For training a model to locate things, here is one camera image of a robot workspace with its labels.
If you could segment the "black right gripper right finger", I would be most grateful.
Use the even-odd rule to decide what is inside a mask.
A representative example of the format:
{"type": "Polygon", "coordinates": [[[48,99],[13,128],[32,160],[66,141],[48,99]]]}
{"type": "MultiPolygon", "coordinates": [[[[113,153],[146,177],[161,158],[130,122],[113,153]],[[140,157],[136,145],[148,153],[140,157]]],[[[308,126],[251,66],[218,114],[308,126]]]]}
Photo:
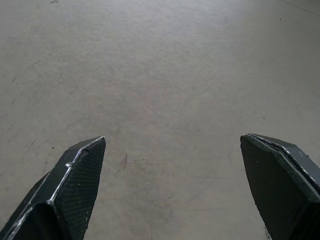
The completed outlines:
{"type": "Polygon", "coordinates": [[[250,191],[272,240],[320,240],[320,166],[297,145],[241,136],[250,191]]]}

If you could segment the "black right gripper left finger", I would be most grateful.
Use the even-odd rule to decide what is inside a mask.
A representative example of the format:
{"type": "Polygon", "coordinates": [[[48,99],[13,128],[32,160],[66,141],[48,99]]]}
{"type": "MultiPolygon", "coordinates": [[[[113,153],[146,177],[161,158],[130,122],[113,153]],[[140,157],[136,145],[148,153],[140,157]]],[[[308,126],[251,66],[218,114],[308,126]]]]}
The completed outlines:
{"type": "Polygon", "coordinates": [[[106,141],[81,141],[26,194],[0,240],[83,240],[97,199],[106,141]]]}

